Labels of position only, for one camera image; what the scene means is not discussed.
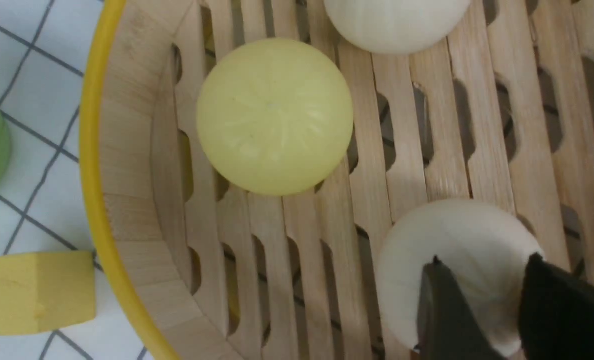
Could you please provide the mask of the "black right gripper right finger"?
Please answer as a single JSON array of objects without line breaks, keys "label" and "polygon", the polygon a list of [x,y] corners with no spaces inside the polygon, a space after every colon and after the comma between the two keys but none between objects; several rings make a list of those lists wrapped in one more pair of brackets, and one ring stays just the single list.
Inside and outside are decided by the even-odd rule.
[{"label": "black right gripper right finger", "polygon": [[531,255],[518,330],[528,360],[594,360],[594,285]]}]

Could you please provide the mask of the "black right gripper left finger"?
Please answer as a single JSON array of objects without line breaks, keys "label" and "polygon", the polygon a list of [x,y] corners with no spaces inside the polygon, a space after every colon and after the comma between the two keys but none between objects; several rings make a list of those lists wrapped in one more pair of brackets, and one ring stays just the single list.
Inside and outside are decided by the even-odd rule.
[{"label": "black right gripper left finger", "polygon": [[437,256],[423,266],[416,315],[421,360],[501,360],[478,325],[454,273]]}]

